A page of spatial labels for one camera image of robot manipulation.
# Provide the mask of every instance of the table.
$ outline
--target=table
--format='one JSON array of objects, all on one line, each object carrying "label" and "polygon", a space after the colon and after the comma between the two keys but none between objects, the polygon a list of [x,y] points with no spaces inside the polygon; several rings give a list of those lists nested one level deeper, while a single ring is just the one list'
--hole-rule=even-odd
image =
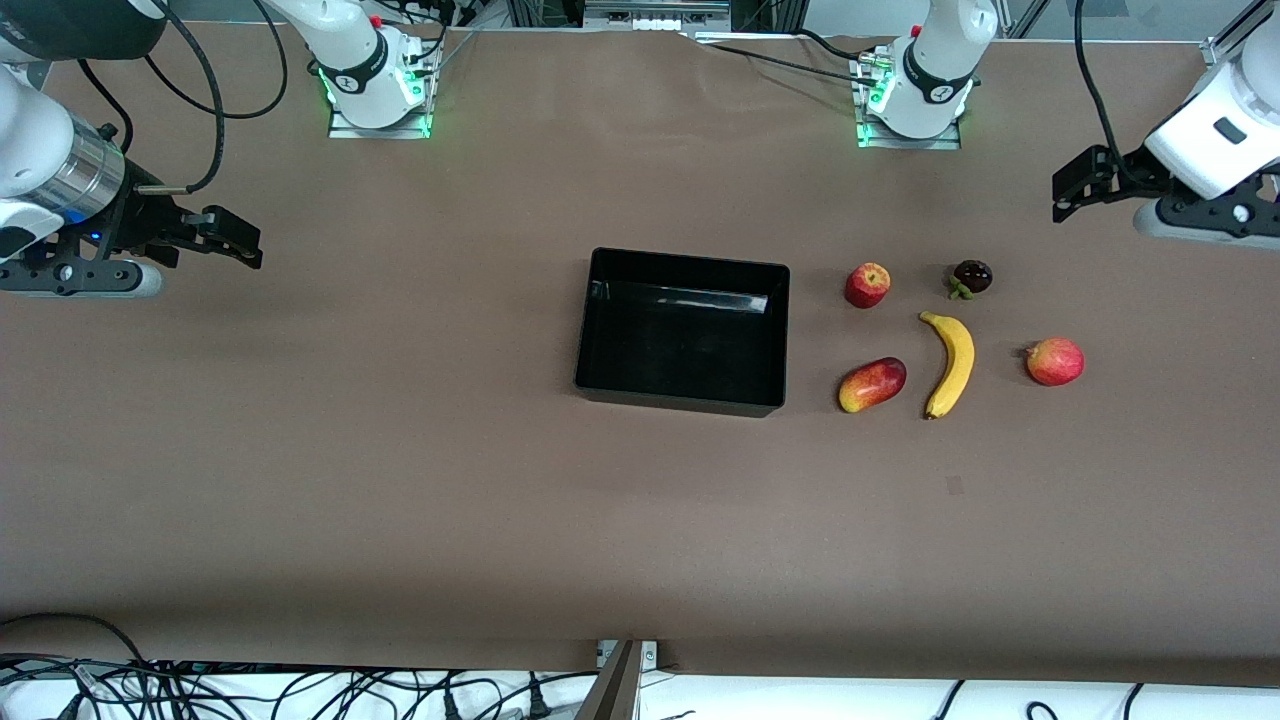
[{"label": "table", "polygon": [[[196,29],[230,110],[271,96],[264,28]],[[261,272],[188,254],[155,301],[0,299],[5,614],[93,611],[156,657],[575,667],[635,634],[703,673],[1274,679],[1280,255],[1138,236],[1134,205],[1051,224],[1052,172],[1101,138],[1069,45],[996,44],[964,150],[908,154],[856,147],[840,81],[666,33],[484,33],[435,137],[329,141],[284,35],[288,97],[189,199],[262,228]],[[156,58],[196,92],[187,53]],[[1091,58],[1126,147],[1203,69]],[[97,67],[131,156],[198,177],[211,119]],[[73,67],[50,92],[116,122]],[[596,246],[788,265],[786,406],[579,397]],[[966,258],[996,283],[948,302]],[[867,260],[895,284],[856,311]],[[936,421],[925,309],[979,355]],[[1089,369],[1046,389],[1016,352],[1055,334]],[[840,414],[886,355],[901,396]],[[118,652],[55,630],[8,644]]]}]

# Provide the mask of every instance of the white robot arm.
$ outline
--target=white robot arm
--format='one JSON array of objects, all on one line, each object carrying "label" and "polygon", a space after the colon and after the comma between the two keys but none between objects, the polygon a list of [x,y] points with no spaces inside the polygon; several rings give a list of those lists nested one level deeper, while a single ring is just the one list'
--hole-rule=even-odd
[{"label": "white robot arm", "polygon": [[991,0],[933,0],[919,35],[890,47],[892,78],[868,110],[911,138],[941,135],[964,111],[973,72],[996,37]]},{"label": "white robot arm", "polygon": [[1280,205],[1265,197],[1280,176],[1280,13],[1244,51],[1211,68],[1138,149],[1116,158],[1096,145],[1053,176],[1053,222],[1080,208],[1151,199],[1134,217],[1153,237],[1280,250]]},{"label": "white robot arm", "polygon": [[334,104],[353,126],[390,126],[425,101],[420,38],[375,27],[352,0],[264,1],[306,40]]},{"label": "white robot arm", "polygon": [[[157,292],[159,270],[110,259],[122,251],[170,268],[179,250],[261,266],[257,228],[219,206],[188,213],[172,197],[140,192],[163,183],[20,72],[35,60],[141,58],[164,31],[165,1],[0,0],[0,290],[61,297]],[[421,40],[381,27],[353,0],[265,3],[303,36],[351,124],[385,127],[424,102]],[[82,241],[97,246],[97,258],[79,256]]]}]

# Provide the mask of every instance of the yellow banana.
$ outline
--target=yellow banana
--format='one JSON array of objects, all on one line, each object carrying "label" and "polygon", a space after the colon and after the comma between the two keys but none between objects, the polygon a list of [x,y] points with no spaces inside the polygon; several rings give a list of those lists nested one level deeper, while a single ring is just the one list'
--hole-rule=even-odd
[{"label": "yellow banana", "polygon": [[956,401],[969,384],[969,374],[973,372],[974,350],[973,336],[969,328],[955,318],[934,315],[933,313],[920,313],[920,319],[933,325],[942,343],[947,346],[947,372],[942,375],[942,382],[933,388],[928,405],[924,406],[924,416],[933,420],[941,418],[956,406]]}]

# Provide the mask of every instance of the black tray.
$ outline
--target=black tray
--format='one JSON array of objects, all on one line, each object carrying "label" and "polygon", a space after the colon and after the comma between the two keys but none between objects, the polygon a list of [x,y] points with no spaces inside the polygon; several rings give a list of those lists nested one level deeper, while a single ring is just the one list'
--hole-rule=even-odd
[{"label": "black tray", "polygon": [[573,382],[591,400],[763,418],[786,398],[790,278],[598,247]]}]

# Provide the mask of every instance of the red apple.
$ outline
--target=red apple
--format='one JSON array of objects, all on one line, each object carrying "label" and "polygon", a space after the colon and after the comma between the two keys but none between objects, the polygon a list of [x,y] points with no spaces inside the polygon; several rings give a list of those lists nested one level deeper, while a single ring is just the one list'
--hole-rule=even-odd
[{"label": "red apple", "polygon": [[840,407],[859,413],[893,397],[906,384],[906,365],[897,357],[881,357],[845,375],[840,383]]},{"label": "red apple", "polygon": [[888,293],[888,270],[876,263],[863,263],[845,281],[845,300],[854,307],[874,307]]},{"label": "red apple", "polygon": [[1084,352],[1065,337],[1051,337],[1027,351],[1027,372],[1044,386],[1065,386],[1084,373]]}]

